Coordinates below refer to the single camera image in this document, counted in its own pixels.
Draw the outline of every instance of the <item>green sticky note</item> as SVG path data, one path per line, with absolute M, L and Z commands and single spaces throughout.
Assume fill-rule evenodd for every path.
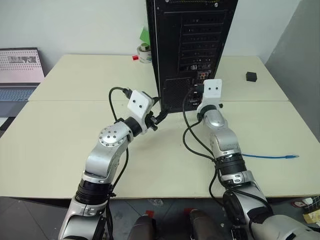
M 140 40 L 145 42 L 150 46 L 150 38 L 149 38 L 149 31 L 145 28 L 142 29 Z

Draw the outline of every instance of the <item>black computer case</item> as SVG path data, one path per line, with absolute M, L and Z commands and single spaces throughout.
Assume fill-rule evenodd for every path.
M 238 0 L 146 0 L 161 110 L 182 112 L 194 84 L 215 77 Z M 191 93 L 187 111 L 201 95 Z

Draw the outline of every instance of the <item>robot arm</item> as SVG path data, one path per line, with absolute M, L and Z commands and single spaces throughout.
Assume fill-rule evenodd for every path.
M 284 215 L 274 215 L 242 157 L 237 136 L 219 109 L 221 79 L 204 81 L 198 120 L 210 130 L 210 146 L 220 183 L 226 188 L 223 205 L 232 223 L 256 240 L 320 240 L 320 234 Z
M 112 182 L 122 153 L 134 137 L 145 134 L 148 128 L 156 130 L 156 125 L 166 117 L 166 113 L 153 116 L 151 109 L 154 104 L 154 98 L 134 90 L 127 106 L 130 117 L 100 131 L 62 223 L 59 240 L 102 239 L 106 223 L 103 213 L 112 197 Z

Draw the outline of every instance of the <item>white wall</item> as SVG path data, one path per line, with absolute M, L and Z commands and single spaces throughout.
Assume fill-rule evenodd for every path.
M 223 54 L 270 57 L 300 0 L 238 0 Z
M 239 0 L 225 55 L 266 62 L 300 0 Z M 0 0 L 0 48 L 38 47 L 45 72 L 63 54 L 131 55 L 145 0 Z

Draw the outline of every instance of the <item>white table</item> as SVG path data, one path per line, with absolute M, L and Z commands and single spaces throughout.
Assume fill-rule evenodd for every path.
M 288 101 L 224 102 L 222 114 L 244 153 L 298 154 L 295 159 L 245 158 L 267 197 L 319 195 L 320 145 Z M 126 117 L 127 102 L 115 101 Z M 196 114 L 188 112 L 190 122 Z M 102 128 L 113 123 L 107 101 L 31 101 L 0 138 L 0 196 L 70 198 Z M 214 165 L 188 152 L 181 113 L 138 136 L 129 146 L 127 169 L 115 192 L 118 198 L 209 197 Z M 206 139 L 200 125 L 195 132 Z M 193 138 L 190 146 L 202 151 Z M 121 159 L 120 171 L 124 161 Z M 223 188 L 216 183 L 220 197 Z
M 247 72 L 256 72 L 257 82 L 246 81 Z M 256 56 L 222 57 L 215 78 L 223 80 L 222 101 L 288 100 Z M 131 56 L 65 55 L 29 101 L 107 101 L 112 87 L 158 95 L 151 64 L 133 61 Z M 126 100 L 117 91 L 112 99 Z

